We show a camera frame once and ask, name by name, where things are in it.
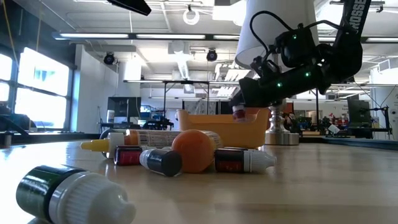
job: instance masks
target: table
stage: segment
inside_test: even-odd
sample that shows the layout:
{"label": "table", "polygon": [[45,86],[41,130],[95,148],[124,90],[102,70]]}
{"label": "table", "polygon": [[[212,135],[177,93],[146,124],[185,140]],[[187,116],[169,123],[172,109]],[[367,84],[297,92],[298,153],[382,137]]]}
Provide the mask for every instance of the table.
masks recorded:
{"label": "table", "polygon": [[20,179],[41,164],[104,174],[135,202],[133,223],[397,223],[398,152],[329,144],[267,147],[277,166],[266,175],[183,174],[116,167],[79,142],[0,150],[0,223],[38,224],[16,203]]}

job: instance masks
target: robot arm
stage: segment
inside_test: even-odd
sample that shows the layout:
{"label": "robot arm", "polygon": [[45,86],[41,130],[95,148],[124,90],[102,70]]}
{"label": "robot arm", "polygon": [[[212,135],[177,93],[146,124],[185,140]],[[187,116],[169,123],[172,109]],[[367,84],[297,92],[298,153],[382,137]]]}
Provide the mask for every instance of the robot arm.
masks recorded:
{"label": "robot arm", "polygon": [[[363,49],[361,34],[369,12],[371,0],[342,0],[343,18],[340,26],[329,21],[318,21],[304,27],[298,25],[288,29],[275,39],[275,44],[266,56],[254,59],[251,68],[260,76],[259,80],[243,78],[239,81],[241,91],[231,100],[231,105],[244,103],[247,107],[267,107],[287,97],[318,88],[325,94],[333,83],[342,83],[355,75],[362,66]],[[267,11],[256,16],[268,14],[278,21],[282,19]],[[326,23],[338,29],[335,43],[315,45],[310,28]],[[280,68],[268,56],[281,54],[282,61],[291,70],[282,73]]]}

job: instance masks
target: window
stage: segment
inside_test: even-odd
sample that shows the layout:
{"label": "window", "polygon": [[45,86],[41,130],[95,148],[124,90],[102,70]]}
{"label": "window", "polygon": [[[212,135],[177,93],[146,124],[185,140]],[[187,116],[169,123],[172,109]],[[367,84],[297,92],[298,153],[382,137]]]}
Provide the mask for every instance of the window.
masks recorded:
{"label": "window", "polygon": [[12,59],[5,55],[0,54],[0,79],[10,80],[12,70]]}
{"label": "window", "polygon": [[64,129],[70,70],[34,50],[21,53],[15,113],[26,114],[38,128]]}
{"label": "window", "polygon": [[0,83],[0,101],[8,101],[10,87],[6,83]]}
{"label": "window", "polygon": [[21,54],[18,83],[58,95],[68,93],[69,68],[29,48]]}
{"label": "window", "polygon": [[67,100],[18,88],[15,112],[26,114],[38,128],[63,128]]}

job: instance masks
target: green paint bottle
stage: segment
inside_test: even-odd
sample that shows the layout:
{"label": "green paint bottle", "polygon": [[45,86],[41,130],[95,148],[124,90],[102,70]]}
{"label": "green paint bottle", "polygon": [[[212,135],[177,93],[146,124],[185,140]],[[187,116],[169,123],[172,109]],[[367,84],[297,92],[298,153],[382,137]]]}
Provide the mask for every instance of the green paint bottle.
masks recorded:
{"label": "green paint bottle", "polygon": [[70,166],[32,169],[16,199],[25,212],[54,224],[130,224],[136,214],[120,185]]}

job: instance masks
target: computer monitor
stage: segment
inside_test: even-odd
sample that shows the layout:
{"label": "computer monitor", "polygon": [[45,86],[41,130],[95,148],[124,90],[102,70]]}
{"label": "computer monitor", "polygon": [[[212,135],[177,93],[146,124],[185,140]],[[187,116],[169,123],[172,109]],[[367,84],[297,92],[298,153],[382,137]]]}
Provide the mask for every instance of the computer monitor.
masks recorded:
{"label": "computer monitor", "polygon": [[372,117],[369,102],[363,100],[348,100],[349,123],[351,127],[370,128]]}
{"label": "computer monitor", "polygon": [[114,111],[115,117],[140,117],[141,97],[109,97],[108,110]]}

